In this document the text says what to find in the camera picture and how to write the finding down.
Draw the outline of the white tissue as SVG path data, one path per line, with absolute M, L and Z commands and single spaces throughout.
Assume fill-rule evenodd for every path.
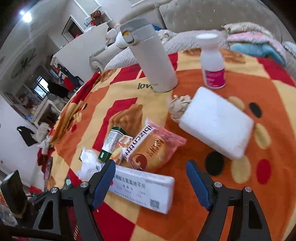
M 93 174 L 102 170 L 104 164 L 98 160 L 97 154 L 93 150 L 82 149 L 79 160 L 81 169 L 77 171 L 77 176 L 81 181 L 89 181 Z

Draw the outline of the pink pastry snack packet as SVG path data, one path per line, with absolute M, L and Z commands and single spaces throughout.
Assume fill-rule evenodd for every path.
M 123 156 L 131 168 L 145 172 L 155 172 L 165 165 L 178 147 L 187 140 L 165 128 L 145 120 L 145 126 L 130 142 Z

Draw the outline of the orange clear snack wrapper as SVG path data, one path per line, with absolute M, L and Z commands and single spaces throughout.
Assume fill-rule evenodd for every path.
M 124 154 L 130 143 L 132 142 L 133 137 L 123 135 L 115 145 L 115 148 L 110 156 L 116 165 L 120 165 L 124 159 Z

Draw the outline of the long white medicine box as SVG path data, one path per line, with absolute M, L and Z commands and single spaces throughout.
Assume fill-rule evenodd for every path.
M 109 190 L 135 204 L 168 214 L 174 195 L 175 178 L 117 165 Z

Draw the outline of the crumpled beige paper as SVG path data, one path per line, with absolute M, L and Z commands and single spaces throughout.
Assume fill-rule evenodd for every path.
M 171 119 L 178 123 L 191 103 L 191 96 L 178 96 L 173 95 L 173 97 L 166 98 L 166 104 L 168 107 L 168 112 L 170 114 Z

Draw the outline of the white bottle pink label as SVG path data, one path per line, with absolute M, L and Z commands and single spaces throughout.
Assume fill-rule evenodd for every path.
M 220 89 L 226 85 L 225 65 L 219 50 L 218 35 L 204 33 L 196 36 L 201 48 L 200 62 L 204 85 L 211 89 Z

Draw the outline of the white thermos bottle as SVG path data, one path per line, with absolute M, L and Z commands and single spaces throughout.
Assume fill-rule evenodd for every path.
M 153 25 L 146 19 L 133 19 L 121 24 L 120 30 L 153 91 L 174 89 L 178 79 Z

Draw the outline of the beige tufted sofa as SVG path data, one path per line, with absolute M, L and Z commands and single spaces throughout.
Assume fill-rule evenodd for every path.
M 229 49 L 225 24 L 251 22 L 270 32 L 282 44 L 287 55 L 285 70 L 295 77 L 295 42 L 278 16 L 262 1 L 144 1 L 111 26 L 133 19 L 147 19 L 159 27 L 159 36 L 167 53 L 197 48 L 201 33 L 219 35 L 220 48 Z

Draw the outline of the orange red yellow blanket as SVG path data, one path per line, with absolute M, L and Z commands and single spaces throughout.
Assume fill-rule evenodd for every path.
M 217 90 L 249 115 L 255 123 L 245 155 L 225 159 L 215 177 L 225 186 L 250 186 L 264 212 L 272 240 L 285 240 L 295 226 L 295 82 L 282 66 L 270 59 L 255 58 L 229 50 L 222 55 L 226 86 Z M 186 162 L 204 169 L 211 148 L 181 130 L 169 116 L 168 99 L 193 96 L 203 85 L 200 50 L 171 54 L 179 80 L 167 93 L 155 93 L 139 65 L 106 70 L 63 109 L 63 123 L 56 125 L 59 140 L 53 152 L 49 187 L 63 187 L 69 176 L 79 184 L 77 172 L 82 149 L 101 150 L 109 119 L 117 112 L 142 105 L 142 115 L 186 138 L 159 173 L 175 178 L 173 204 L 161 214 L 108 193 L 94 212 L 105 240 L 195 240 L 204 224 L 203 208 L 186 175 Z

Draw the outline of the folded pink blue blankets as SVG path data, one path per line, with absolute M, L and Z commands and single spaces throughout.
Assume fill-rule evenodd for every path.
M 222 28 L 228 33 L 226 42 L 230 50 L 287 65 L 284 47 L 266 28 L 251 22 L 225 24 Z

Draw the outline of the white foam block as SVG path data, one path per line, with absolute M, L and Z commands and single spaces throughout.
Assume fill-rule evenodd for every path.
M 215 92 L 200 87 L 179 127 L 230 160 L 244 156 L 254 120 Z

